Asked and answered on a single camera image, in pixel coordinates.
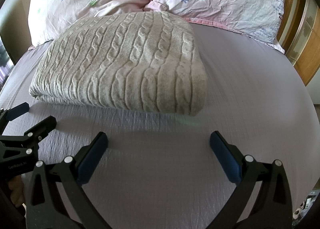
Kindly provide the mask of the person left hand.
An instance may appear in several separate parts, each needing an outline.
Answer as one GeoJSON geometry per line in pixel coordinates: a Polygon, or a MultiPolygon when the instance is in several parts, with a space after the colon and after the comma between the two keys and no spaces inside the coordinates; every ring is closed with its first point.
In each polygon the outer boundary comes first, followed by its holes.
{"type": "Polygon", "coordinates": [[[9,189],[11,190],[11,201],[15,207],[20,207],[24,203],[24,183],[21,175],[14,177],[8,183],[9,189]]]}

